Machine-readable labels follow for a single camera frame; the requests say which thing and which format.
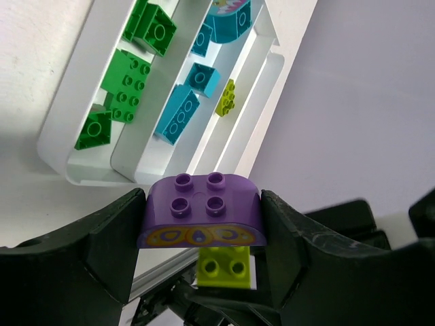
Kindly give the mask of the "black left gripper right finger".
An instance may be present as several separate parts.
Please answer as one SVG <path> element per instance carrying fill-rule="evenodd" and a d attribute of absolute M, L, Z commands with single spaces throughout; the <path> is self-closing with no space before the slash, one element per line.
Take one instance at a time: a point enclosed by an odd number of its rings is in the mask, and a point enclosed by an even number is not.
<path fill-rule="evenodd" d="M 273 306 L 284 325 L 433 325 L 434 240 L 396 250 L 355 241 L 264 190 Z"/>

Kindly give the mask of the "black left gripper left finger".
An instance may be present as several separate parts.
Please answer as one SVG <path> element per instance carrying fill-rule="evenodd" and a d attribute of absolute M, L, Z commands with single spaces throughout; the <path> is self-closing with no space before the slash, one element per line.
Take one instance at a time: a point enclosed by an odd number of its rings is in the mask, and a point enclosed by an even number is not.
<path fill-rule="evenodd" d="M 145 192 L 1 247 L 2 325 L 117 325 L 128 304 Z"/>

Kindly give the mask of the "purple semicircle printed piece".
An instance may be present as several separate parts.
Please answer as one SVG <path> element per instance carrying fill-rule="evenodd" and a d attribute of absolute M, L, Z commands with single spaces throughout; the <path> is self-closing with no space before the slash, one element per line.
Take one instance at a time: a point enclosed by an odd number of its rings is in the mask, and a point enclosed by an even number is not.
<path fill-rule="evenodd" d="M 149 190 L 140 249 L 264 246 L 258 188 L 219 172 L 165 177 Z"/>

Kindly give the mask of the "lime 2x2 lego brick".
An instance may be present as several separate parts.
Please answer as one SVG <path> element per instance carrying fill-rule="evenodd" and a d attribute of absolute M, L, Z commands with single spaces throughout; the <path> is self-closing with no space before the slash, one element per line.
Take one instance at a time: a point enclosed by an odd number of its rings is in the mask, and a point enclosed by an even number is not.
<path fill-rule="evenodd" d="M 224 117 L 227 115 L 235 106 L 235 84 L 233 79 L 229 79 L 223 94 L 220 97 L 220 101 L 215 108 L 215 112 L 220 116 Z"/>

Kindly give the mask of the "teal 2x4 lego brick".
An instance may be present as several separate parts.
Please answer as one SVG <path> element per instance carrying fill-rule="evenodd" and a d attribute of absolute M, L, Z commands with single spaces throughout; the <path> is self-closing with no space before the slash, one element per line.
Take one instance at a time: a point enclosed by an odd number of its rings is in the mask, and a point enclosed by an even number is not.
<path fill-rule="evenodd" d="M 174 145 L 199 105 L 198 97 L 191 87 L 177 85 L 169 97 L 154 134 Z"/>

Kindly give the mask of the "green 2x4 lego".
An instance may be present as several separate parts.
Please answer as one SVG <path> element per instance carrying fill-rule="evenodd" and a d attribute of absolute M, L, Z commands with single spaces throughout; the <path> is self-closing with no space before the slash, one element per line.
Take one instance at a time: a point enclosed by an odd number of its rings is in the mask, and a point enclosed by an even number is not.
<path fill-rule="evenodd" d="M 107 92 L 103 106 L 111 119 L 130 124 L 135 118 L 151 64 L 126 50 L 116 50 L 103 78 Z"/>

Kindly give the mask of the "teal square lego brick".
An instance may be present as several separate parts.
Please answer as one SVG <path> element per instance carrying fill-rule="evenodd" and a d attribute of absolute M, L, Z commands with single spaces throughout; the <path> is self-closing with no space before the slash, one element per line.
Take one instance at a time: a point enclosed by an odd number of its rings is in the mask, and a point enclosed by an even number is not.
<path fill-rule="evenodd" d="M 217 69 L 194 63 L 184 82 L 194 91 L 207 98 L 211 98 L 220 80 L 220 73 Z"/>

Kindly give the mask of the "teal small lego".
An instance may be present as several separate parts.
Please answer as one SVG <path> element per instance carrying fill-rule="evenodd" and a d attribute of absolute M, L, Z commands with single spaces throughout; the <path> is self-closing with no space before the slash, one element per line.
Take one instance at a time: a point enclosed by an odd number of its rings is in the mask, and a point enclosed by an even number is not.
<path fill-rule="evenodd" d="M 190 50 L 191 53 L 201 57 L 206 57 L 212 34 L 213 28 L 208 24 L 202 24 Z"/>

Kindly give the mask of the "green square lego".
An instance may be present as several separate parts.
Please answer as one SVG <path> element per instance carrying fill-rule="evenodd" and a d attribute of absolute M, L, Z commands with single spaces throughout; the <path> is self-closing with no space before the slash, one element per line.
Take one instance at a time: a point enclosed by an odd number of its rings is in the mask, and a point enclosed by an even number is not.
<path fill-rule="evenodd" d="M 164 57 L 176 30 L 175 23 L 159 5 L 136 1 L 122 38 L 151 54 Z"/>

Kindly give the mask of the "teal curved large lego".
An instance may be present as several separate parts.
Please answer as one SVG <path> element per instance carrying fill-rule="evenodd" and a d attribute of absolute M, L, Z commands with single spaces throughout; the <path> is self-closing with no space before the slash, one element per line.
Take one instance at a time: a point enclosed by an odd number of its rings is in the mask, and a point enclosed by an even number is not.
<path fill-rule="evenodd" d="M 212 1 L 205 24 L 213 29 L 212 42 L 231 43 L 242 36 L 252 25 L 251 1 Z"/>

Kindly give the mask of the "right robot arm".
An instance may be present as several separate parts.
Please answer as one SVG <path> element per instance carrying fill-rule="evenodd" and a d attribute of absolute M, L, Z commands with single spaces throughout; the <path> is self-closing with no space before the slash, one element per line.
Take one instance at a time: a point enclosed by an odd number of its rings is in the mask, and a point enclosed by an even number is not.
<path fill-rule="evenodd" d="M 342 202 L 305 214 L 312 220 L 358 242 L 380 249 L 404 246 L 406 242 L 434 238 L 434 190 L 418 199 L 406 215 L 376 220 L 363 199 Z"/>

